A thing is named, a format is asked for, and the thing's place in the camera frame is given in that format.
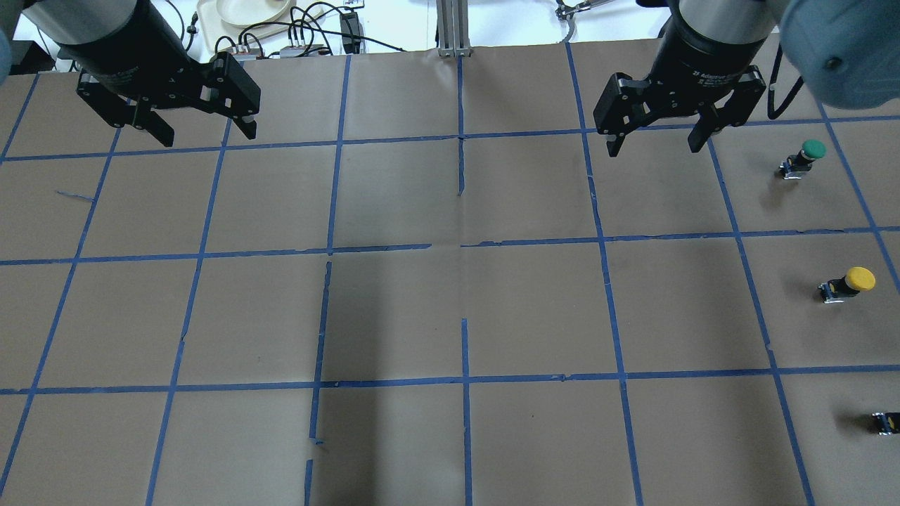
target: black wire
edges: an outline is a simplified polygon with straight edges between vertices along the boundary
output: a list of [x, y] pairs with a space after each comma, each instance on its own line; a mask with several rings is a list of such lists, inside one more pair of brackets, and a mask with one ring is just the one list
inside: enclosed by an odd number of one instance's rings
[[166, 3], [172, 5], [172, 8], [175, 9], [175, 13], [178, 14], [178, 21], [181, 22], [181, 42], [185, 41], [185, 19], [181, 16], [181, 11], [178, 10], [178, 7], [175, 7], [175, 4], [172, 3], [172, 0], [166, 0]]
[[247, 37], [253, 37], [253, 40], [256, 41], [256, 45], [259, 46], [259, 57], [265, 58], [266, 52], [263, 51], [263, 43], [259, 41], [259, 38], [253, 33], [247, 32], [244, 34], [244, 45], [249, 46], [249, 42], [247, 41]]
[[[298, 7], [296, 5], [294, 7], [291, 7], [291, 17], [292, 18], [293, 18], [293, 10], [294, 9], [297, 9], [298, 11], [300, 11], [303, 14], [303, 17], [300, 18], [300, 21], [302, 23], [306, 24], [306, 27], [310, 29], [310, 33], [313, 33], [313, 31], [312, 31], [313, 28], [312, 28], [311, 24], [307, 23], [306, 18], [310, 18], [313, 23], [316, 23], [316, 28], [318, 28], [319, 31], [322, 32], [322, 27], [321, 27], [321, 25], [319, 25], [319, 20], [316, 17], [310, 15], [309, 7], [307, 7], [305, 10], [301, 9], [300, 7]], [[331, 43], [329, 42], [329, 38], [325, 36], [325, 32], [322, 32], [322, 39], [325, 40], [325, 47], [328, 48], [328, 52], [331, 54], [335, 54], [334, 50], [331, 49]]]
[[[287, 23], [284, 21], [266, 21], [266, 22], [262, 22], [262, 23], [251, 24], [250, 26], [245, 28], [242, 33], [248, 32], [249, 30], [252, 30], [252, 29], [260, 27], [260, 26], [269, 26], [269, 25], [273, 25], [273, 24], [281, 25], [281, 26], [292, 26], [291, 23]], [[332, 35], [340, 35], [342, 37], [349, 37], [350, 39], [357, 39], [360, 41], [370, 41], [370, 42], [374, 42], [375, 44], [384, 46], [385, 48], [388, 48], [388, 49], [392, 49], [392, 50], [396, 50], [396, 51], [400, 51], [400, 52], [406, 52], [406, 50], [404, 48], [392, 46], [391, 44], [388, 44], [387, 42], [381, 42], [381, 41], [378, 41], [371, 37], [365, 37], [364, 35], [354, 35], [353, 33], [343, 33], [343, 32], [332, 32], [331, 30], [322, 30], [321, 28], [312, 28], [310, 26], [307, 26], [306, 28], [307, 28], [307, 30], [314, 30], [315, 32], [330, 33]]]
[[234, 41], [234, 39], [232, 39], [232, 38], [229, 37], [228, 35], [222, 35], [221, 37], [219, 37], [219, 39], [216, 40], [216, 45], [215, 45], [215, 51], [214, 51], [214, 52], [217, 52], [217, 53], [219, 52], [219, 43], [222, 42], [222, 41], [228, 41], [228, 42], [230, 42], [232, 48], [237, 48], [237, 46], [238, 46], [238, 44]]
[[800, 92], [800, 88], [803, 87], [803, 76], [797, 78], [794, 85], [790, 88], [790, 91], [787, 92], [787, 96], [785, 97], [784, 102], [775, 108], [775, 83], [779, 80], [779, 69], [781, 67], [781, 56], [783, 51], [781, 50], [781, 44], [778, 45], [778, 52], [775, 53], [775, 63], [772, 64], [772, 76], [769, 79], [769, 100], [766, 103], [766, 113], [769, 116], [770, 120], [777, 120], [781, 114], [783, 114], [789, 105], [794, 102], [794, 98], [797, 97], [797, 94]]

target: blue tape grid line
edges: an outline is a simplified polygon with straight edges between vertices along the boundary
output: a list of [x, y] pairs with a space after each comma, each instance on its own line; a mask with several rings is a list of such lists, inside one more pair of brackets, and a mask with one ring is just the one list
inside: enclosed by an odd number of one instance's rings
[[[463, 318], [463, 380], [469, 378], [469, 320]], [[463, 383], [463, 465], [465, 469], [465, 506], [472, 506], [472, 404], [470, 385]]]
[[25, 109], [28, 108], [28, 103], [32, 100], [32, 95], [34, 95], [34, 88], [37, 87], [38, 77], [40, 76], [40, 74], [35, 74], [34, 79], [31, 81], [31, 87], [28, 88], [28, 94], [25, 95], [25, 100], [22, 102], [22, 107], [19, 109], [19, 114], [15, 117], [13, 129], [10, 130], [9, 137], [6, 138], [6, 144], [3, 146], [3, 152], [0, 153], [0, 164], [2, 164], [4, 160], [6, 160], [6, 154], [9, 153], [9, 148], [13, 145], [15, 133], [19, 130], [19, 125], [22, 124], [22, 118], [25, 116]]
[[797, 472], [800, 475], [800, 483], [803, 486], [803, 493], [806, 497], [807, 506], [815, 506], [815, 498], [813, 490], [809, 485], [809, 478], [806, 476], [806, 466], [803, 462], [803, 455], [800, 452], [800, 445], [797, 443], [797, 433], [794, 430], [794, 421], [791, 418], [790, 408], [788, 407], [788, 398], [785, 395], [783, 383], [781, 383], [781, 375], [779, 372], [778, 361], [775, 358], [775, 352], [771, 349], [771, 340], [769, 337], [769, 329], [766, 326], [766, 319], [762, 314], [762, 306], [760, 297], [756, 291], [756, 284], [753, 281], [753, 272], [750, 269], [750, 261], [747, 259], [747, 252], [743, 246], [743, 237], [741, 229], [738, 226], [737, 217], [734, 214], [731, 197], [728, 195], [728, 188], [725, 184], [725, 176], [722, 173], [722, 167], [719, 165], [719, 157], [716, 155], [716, 146], [712, 140], [708, 140], [706, 145], [709, 148], [709, 156], [713, 159], [713, 167], [715, 169], [715, 177], [719, 181], [719, 187], [722, 190], [722, 198], [724, 199], [725, 209], [728, 211], [728, 219], [731, 222], [734, 232], [734, 242], [737, 244], [738, 253], [741, 256], [743, 264], [743, 272], [747, 277], [747, 286], [750, 289], [750, 296], [753, 300], [753, 308], [756, 311], [756, 319], [760, 325], [760, 334], [762, 335], [763, 345], [766, 348], [766, 354], [769, 356], [769, 369], [772, 378], [775, 380], [775, 390], [778, 394], [778, 403], [781, 405], [781, 414], [785, 420], [787, 427], [787, 438], [790, 441], [791, 450], [794, 452], [794, 460], [796, 462]]
[[[758, 126], [779, 126], [779, 125], [798, 125], [798, 124], [826, 124], [826, 123], [845, 123], [845, 122], [889, 122], [900, 121], [900, 115], [897, 116], [860, 116], [850, 118], [829, 118], [809, 119], [809, 120], [775, 120], [765, 122], [747, 122], [744, 127]], [[672, 124], [672, 125], [649, 125], [642, 127], [640, 131], [654, 130], [690, 130], [694, 128], [693, 124]], [[389, 137], [383, 139], [354, 139], [341, 140], [342, 145], [356, 144], [384, 144], [393, 142], [428, 142], [433, 140], [448, 139], [490, 139], [498, 137], [531, 137], [536, 135], [566, 135], [574, 133], [594, 133], [596, 130], [588, 127], [562, 129], [562, 130], [543, 130], [543, 131], [500, 131], [500, 132], [484, 132], [484, 133], [463, 133], [463, 134], [447, 134], [447, 135], [425, 135], [413, 137]], [[306, 142], [272, 142], [266, 144], [246, 144], [239, 146], [226, 146], [225, 150], [243, 150], [243, 149], [279, 149], [279, 148], [306, 148], [310, 146], [337, 146], [337, 140], [313, 140]], [[115, 157], [136, 157], [141, 155], [162, 155], [173, 153], [197, 153], [204, 151], [218, 151], [218, 147], [201, 147], [201, 148], [173, 148], [173, 149], [141, 149], [133, 151], [117, 151]], [[8, 161], [29, 161], [29, 160], [53, 160], [67, 158], [103, 158], [106, 153], [72, 153], [57, 155], [31, 155], [21, 157], [6, 157]]]
[[828, 130], [828, 135], [832, 138], [834, 150], [838, 152], [838, 158], [841, 159], [841, 163], [844, 166], [844, 170], [847, 172], [847, 177], [850, 180], [850, 184], [853, 186], [853, 191], [856, 193], [857, 199], [859, 199], [859, 206], [862, 207], [862, 211], [866, 214], [869, 231], [871, 231], [872, 234], [875, 235], [875, 241], [878, 243], [878, 248], [881, 249], [881, 255], [885, 259], [887, 270], [888, 272], [890, 272], [891, 278], [894, 280], [894, 288], [898, 293], [900, 293], [900, 277], [897, 277], [897, 271], [894, 267], [894, 261], [891, 259], [890, 254], [887, 252], [885, 240], [881, 237], [881, 232], [879, 231], [878, 226], [875, 224], [875, 217], [872, 215], [872, 211], [869, 209], [869, 205], [866, 203], [866, 198], [862, 195], [860, 184], [857, 182], [856, 177], [853, 175], [853, 169], [851, 168], [850, 162], [847, 161], [847, 156], [844, 154], [843, 148], [841, 148], [841, 143], [838, 141], [838, 136], [834, 133], [834, 127], [832, 126], [833, 120], [828, 117], [828, 113], [825, 111], [825, 108], [824, 106], [822, 106], [821, 102], [816, 101], [816, 104], [819, 106], [819, 113], [822, 114], [822, 119], [825, 121], [825, 129]]
[[[860, 366], [805, 366], [779, 367], [780, 375], [840, 375], [840, 374], [878, 374], [900, 373], [900, 364], [874, 364]], [[626, 372], [629, 380], [645, 379], [679, 379], [679, 378], [723, 378], [735, 376], [771, 375], [770, 368], [757, 369], [710, 369], [682, 371], [639, 371]], [[314, 390], [341, 388], [385, 388], [393, 386], [421, 386], [430, 384], [497, 384], [497, 383], [552, 383], [567, 381], [618, 381], [618, 372], [609, 373], [576, 373], [556, 375], [481, 375], [481, 376], [435, 376], [420, 378], [402, 378], [390, 380], [352, 380], [352, 381], [289, 381], [272, 383], [237, 383], [237, 384], [179, 384], [176, 392], [245, 392], [261, 390]], [[79, 395], [86, 393], [160, 393], [168, 392], [168, 384], [140, 384], [122, 386], [62, 386], [38, 388], [35, 395]], [[0, 389], [0, 396], [28, 395], [29, 388]]]
[[163, 410], [163, 419], [159, 424], [159, 436], [157, 437], [157, 447], [153, 455], [153, 466], [150, 468], [150, 481], [147, 487], [146, 506], [153, 504], [153, 494], [157, 488], [157, 477], [159, 475], [159, 464], [162, 461], [163, 447], [166, 444], [166, 433], [168, 430], [168, 421], [172, 413], [172, 403], [175, 400], [176, 386], [178, 385], [178, 373], [181, 370], [182, 358], [185, 354], [185, 336], [190, 329], [191, 315], [194, 313], [194, 300], [197, 295], [197, 286], [200, 284], [200, 273], [203, 270], [203, 259], [206, 253], [206, 240], [210, 235], [210, 223], [212, 222], [212, 210], [216, 203], [216, 194], [219, 190], [219, 179], [222, 171], [222, 163], [225, 160], [225, 146], [228, 144], [228, 137], [231, 132], [231, 120], [225, 124], [225, 132], [222, 134], [221, 147], [219, 149], [219, 158], [216, 160], [216, 170], [212, 176], [212, 184], [210, 185], [210, 198], [206, 204], [206, 216], [203, 220], [203, 232], [200, 237], [200, 250], [197, 253], [197, 265], [193, 271], [193, 281], [191, 282], [191, 292], [187, 298], [187, 307], [184, 309], [184, 323], [182, 324], [181, 336], [178, 340], [178, 350], [175, 353], [175, 363], [172, 365], [172, 377], [169, 380], [169, 386], [166, 393], [166, 408]]
[[310, 506], [312, 498], [312, 459], [306, 461], [306, 475], [303, 478], [303, 506]]
[[[33, 91], [36, 83], [37, 77], [34, 78], [34, 82], [31, 83], [31, 90]], [[19, 117], [17, 121], [20, 121], [23, 117], [24, 107], [22, 111], [19, 112]], [[3, 474], [0, 474], [0, 496], [3, 495], [3, 492], [6, 488], [6, 481], [9, 479], [10, 470], [13, 468], [13, 461], [15, 460], [15, 454], [19, 447], [19, 442], [22, 440], [22, 433], [25, 430], [25, 422], [28, 420], [28, 415], [32, 410], [32, 403], [34, 402], [34, 395], [37, 393], [38, 383], [41, 381], [41, 375], [44, 371], [44, 366], [47, 364], [47, 356], [50, 354], [50, 347], [53, 345], [53, 338], [56, 336], [56, 330], [59, 326], [59, 318], [62, 315], [63, 308], [66, 305], [66, 298], [68, 297], [68, 291], [72, 286], [72, 279], [75, 277], [75, 270], [78, 267], [78, 259], [81, 258], [81, 253], [85, 248], [85, 241], [87, 239], [87, 233], [91, 228], [91, 221], [94, 219], [94, 213], [97, 209], [97, 201], [100, 199], [100, 192], [104, 188], [104, 182], [106, 180], [106, 175], [109, 172], [110, 163], [113, 161], [113, 152], [115, 151], [115, 146], [119, 142], [119, 135], [122, 133], [122, 129], [117, 129], [115, 131], [115, 135], [112, 136], [112, 144], [110, 145], [109, 152], [106, 156], [106, 161], [103, 163], [103, 172], [100, 173], [100, 178], [97, 181], [97, 187], [94, 191], [94, 200], [91, 201], [91, 208], [87, 212], [87, 218], [85, 219], [85, 226], [81, 230], [81, 237], [78, 240], [78, 247], [75, 251], [75, 256], [72, 258], [72, 265], [68, 270], [68, 276], [66, 277], [66, 283], [63, 285], [62, 295], [59, 297], [59, 303], [57, 304], [57, 310], [53, 315], [53, 322], [50, 324], [50, 329], [47, 334], [47, 340], [44, 342], [44, 348], [40, 353], [40, 360], [38, 361], [37, 369], [34, 372], [34, 378], [31, 381], [31, 387], [28, 391], [28, 397], [25, 400], [25, 405], [22, 408], [22, 416], [19, 418], [19, 425], [16, 427], [15, 436], [13, 437], [13, 443], [10, 446], [9, 454], [6, 457], [6, 463], [3, 468]], [[12, 134], [10, 135], [10, 139], [6, 142], [7, 147], [12, 142]]]
[[347, 83], [350, 81], [351, 57], [346, 56], [344, 61], [344, 81], [340, 94], [340, 115], [337, 118], [337, 143], [335, 144], [335, 172], [331, 179], [331, 206], [328, 209], [328, 254], [334, 252], [335, 245], [335, 216], [338, 212], [338, 183], [340, 182], [340, 159], [344, 150], [344, 118], [347, 115]]
[[322, 309], [319, 314], [319, 344], [316, 347], [316, 370], [310, 409], [310, 439], [315, 439], [319, 427], [319, 398], [322, 388], [322, 364], [325, 360], [325, 330], [329, 321], [329, 297], [331, 289], [331, 262], [325, 264], [325, 284], [322, 288]]
[[[900, 227], [878, 227], [883, 232], [898, 232]], [[743, 237], [782, 237], [782, 236], [798, 236], [798, 235], [837, 235], [837, 234], [861, 234], [871, 233], [869, 227], [853, 227], [848, 229], [813, 229], [813, 230], [759, 230], [742, 232]], [[732, 238], [733, 232], [709, 232], [709, 233], [681, 233], [681, 234], [662, 234], [662, 235], [625, 235], [625, 236], [606, 236], [603, 242], [617, 241], [637, 241], [637, 240], [679, 240], [679, 239], [719, 239]], [[506, 246], [535, 246], [535, 245], [552, 245], [552, 244], [584, 244], [596, 243], [601, 239], [596, 237], [573, 237], [560, 239], [508, 239], [508, 240], [485, 240], [476, 244], [463, 244], [460, 248], [497, 248]], [[352, 246], [333, 248], [332, 253], [335, 255], [346, 253], [366, 253], [375, 251], [407, 251], [413, 249], [429, 249], [432, 247], [430, 243], [416, 244], [387, 244], [381, 246]], [[197, 253], [166, 253], [158, 255], [126, 255], [118, 257], [81, 257], [78, 259], [80, 264], [94, 264], [106, 262], [151, 262], [163, 260], [196, 260], [200, 256], [203, 258], [237, 258], [237, 257], [282, 257], [294, 255], [327, 255], [327, 248], [309, 248], [309, 249], [251, 249], [247, 251], [217, 251], [207, 252], [203, 255]], [[73, 258], [26, 258], [16, 260], [0, 260], [1, 266], [35, 266], [50, 264], [71, 264]]]
[[[597, 189], [594, 186], [594, 169], [590, 159], [590, 147], [588, 145], [588, 129], [585, 127], [584, 107], [581, 104], [581, 89], [578, 85], [578, 73], [575, 70], [575, 59], [572, 56], [572, 46], [565, 44], [566, 58], [569, 60], [572, 87], [575, 94], [575, 103], [578, 105], [578, 122], [581, 126], [581, 146], [584, 149], [584, 163], [587, 168], [588, 189], [590, 191], [590, 204], [594, 212], [594, 224], [597, 227], [597, 237], [606, 237], [603, 234], [603, 224], [597, 204]], [[635, 448], [635, 431], [631, 423], [631, 405], [628, 401], [628, 376], [625, 369], [625, 360], [622, 356], [622, 343], [619, 340], [618, 321], [616, 318], [616, 303], [613, 297], [613, 286], [609, 279], [609, 263], [607, 247], [604, 240], [598, 241], [600, 248], [600, 266], [603, 270], [603, 285], [606, 289], [607, 308], [609, 310], [609, 324], [613, 335], [613, 349], [616, 351], [616, 373], [618, 374], [619, 393], [622, 399], [622, 416], [625, 422], [625, 441], [628, 445], [628, 459], [631, 464], [631, 477], [634, 485], [634, 500], [637, 506], [644, 506], [644, 494], [641, 489], [641, 474], [637, 464], [637, 450]]]

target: white tray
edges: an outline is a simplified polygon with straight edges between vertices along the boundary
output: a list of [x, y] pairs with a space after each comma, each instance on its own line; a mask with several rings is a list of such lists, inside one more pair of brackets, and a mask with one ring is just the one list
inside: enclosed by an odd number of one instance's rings
[[[285, 1], [287, 1], [291, 5], [298, 4], [297, 0]], [[312, 1], [300, 1], [301, 5], [309, 5], [311, 3]], [[312, 16], [319, 16], [321, 14], [321, 5], [316, 5], [310, 12], [310, 15]], [[216, 11], [216, 0], [199, 0], [197, 2], [197, 20], [200, 23], [200, 34], [203, 36], [203, 40], [206, 42], [206, 48], [210, 52], [215, 52], [216, 41], [222, 35], [228, 35], [229, 37], [234, 39], [235, 42], [240, 43], [240, 41], [238, 41], [238, 35], [240, 35], [240, 32], [244, 28], [225, 23], [222, 18], [219, 17], [219, 13]], [[280, 18], [274, 21], [290, 23], [291, 10], [288, 9]], [[278, 32], [284, 32], [285, 30], [287, 30], [286, 26], [282, 26], [280, 24], [272, 24], [269, 26], [260, 26], [259, 28], [254, 28], [252, 33], [256, 35], [260, 40], [262, 40], [265, 37], [274, 35]]]

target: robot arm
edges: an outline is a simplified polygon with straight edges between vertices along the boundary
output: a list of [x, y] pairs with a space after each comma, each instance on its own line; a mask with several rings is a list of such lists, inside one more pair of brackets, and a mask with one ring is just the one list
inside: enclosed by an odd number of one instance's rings
[[78, 95], [110, 126], [172, 146], [175, 132], [156, 110], [193, 107], [256, 137], [259, 86], [229, 53], [191, 59], [149, 0], [26, 0], [22, 13], [75, 57]]
[[776, 21], [785, 54], [826, 104], [861, 109], [900, 96], [898, 2], [669, 0], [669, 8], [648, 76], [613, 74], [594, 109], [610, 157], [660, 118], [698, 114], [688, 136], [695, 153], [725, 126], [746, 123], [766, 91], [751, 61]]

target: power adapter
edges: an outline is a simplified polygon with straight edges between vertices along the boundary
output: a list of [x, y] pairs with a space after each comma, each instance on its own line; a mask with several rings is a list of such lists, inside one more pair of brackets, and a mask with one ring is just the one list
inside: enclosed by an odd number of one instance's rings
[[[346, 33], [349, 35], [355, 35], [359, 37], [363, 34], [363, 29], [359, 25], [359, 14], [356, 11], [350, 11], [349, 13], [341, 13], [340, 14], [340, 30], [342, 33]], [[363, 45], [362, 39], [357, 39], [355, 37], [347, 37], [344, 35], [342, 37], [344, 42], [344, 52], [346, 54], [359, 54], [360, 49]]]

